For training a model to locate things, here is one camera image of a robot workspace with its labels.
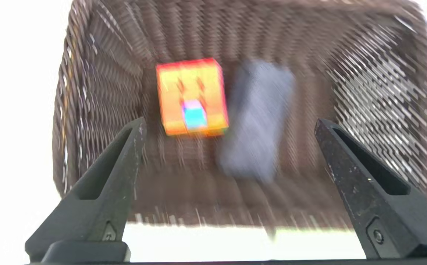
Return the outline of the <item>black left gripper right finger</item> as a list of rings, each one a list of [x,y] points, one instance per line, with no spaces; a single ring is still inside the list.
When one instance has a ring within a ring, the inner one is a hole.
[[[427,196],[336,123],[314,134],[366,258],[427,258]]]

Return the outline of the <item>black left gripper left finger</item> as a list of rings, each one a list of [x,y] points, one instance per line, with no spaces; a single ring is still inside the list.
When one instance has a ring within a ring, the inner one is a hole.
[[[122,241],[134,198],[146,122],[117,134],[25,243],[32,263],[128,263]]]

